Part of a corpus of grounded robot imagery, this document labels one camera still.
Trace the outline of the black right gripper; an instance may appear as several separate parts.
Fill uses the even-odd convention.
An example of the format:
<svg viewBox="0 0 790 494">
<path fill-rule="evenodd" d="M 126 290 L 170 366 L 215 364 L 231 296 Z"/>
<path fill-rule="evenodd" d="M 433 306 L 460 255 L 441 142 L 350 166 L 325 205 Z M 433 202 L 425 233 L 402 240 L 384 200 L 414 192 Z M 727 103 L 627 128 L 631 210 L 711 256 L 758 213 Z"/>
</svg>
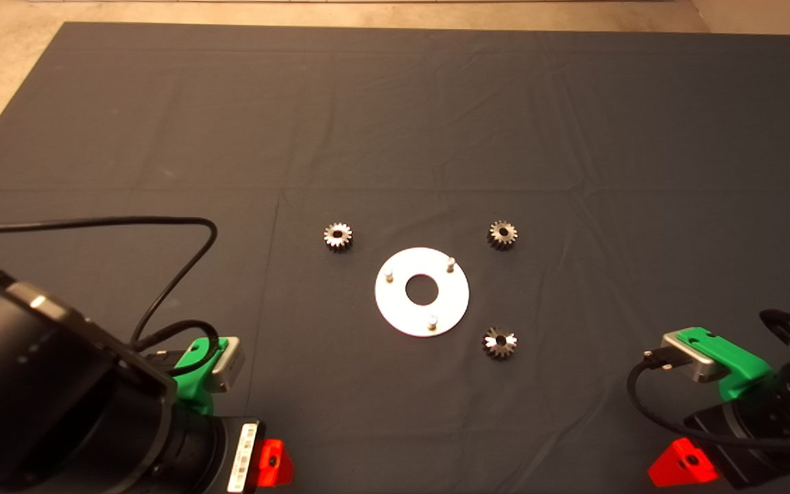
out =
<svg viewBox="0 0 790 494">
<path fill-rule="evenodd" d="M 790 368 L 781 368 L 739 399 L 694 412 L 684 425 L 740 440 L 790 440 Z M 694 444 L 678 438 L 647 469 L 658 487 L 708 484 L 720 478 L 718 472 L 737 490 L 768 484 L 790 475 L 790 449 Z"/>
</svg>

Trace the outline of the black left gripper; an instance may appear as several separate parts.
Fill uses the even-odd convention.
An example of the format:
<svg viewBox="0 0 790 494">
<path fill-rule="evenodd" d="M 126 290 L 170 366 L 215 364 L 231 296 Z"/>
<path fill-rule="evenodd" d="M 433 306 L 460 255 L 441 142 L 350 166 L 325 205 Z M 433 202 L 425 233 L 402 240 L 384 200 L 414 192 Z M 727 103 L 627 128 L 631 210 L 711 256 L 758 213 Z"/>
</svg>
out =
<svg viewBox="0 0 790 494">
<path fill-rule="evenodd" d="M 260 419 L 188 412 L 171 437 L 169 493 L 254 493 L 294 480 L 285 442 L 264 440 Z"/>
</svg>

